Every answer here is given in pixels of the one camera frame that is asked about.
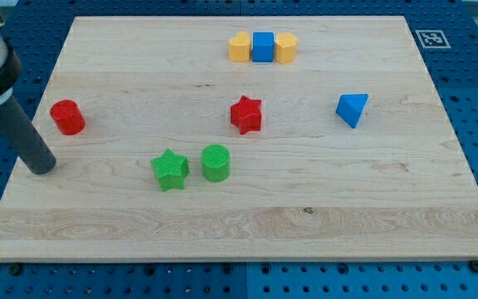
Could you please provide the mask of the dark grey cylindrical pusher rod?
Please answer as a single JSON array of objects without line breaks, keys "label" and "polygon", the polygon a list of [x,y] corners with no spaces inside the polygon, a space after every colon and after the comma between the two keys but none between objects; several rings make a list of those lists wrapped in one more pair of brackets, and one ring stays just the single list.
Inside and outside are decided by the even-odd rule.
[{"label": "dark grey cylindrical pusher rod", "polygon": [[0,100],[0,132],[32,173],[47,174],[56,166],[54,154],[14,96]]}]

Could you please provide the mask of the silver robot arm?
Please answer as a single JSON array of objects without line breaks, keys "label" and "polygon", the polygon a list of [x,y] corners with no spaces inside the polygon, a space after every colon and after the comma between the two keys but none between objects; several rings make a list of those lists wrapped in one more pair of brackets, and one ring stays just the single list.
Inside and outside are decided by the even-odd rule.
[{"label": "silver robot arm", "polygon": [[0,35],[0,132],[34,174],[47,174],[56,158],[13,96],[22,64],[12,45]]}]

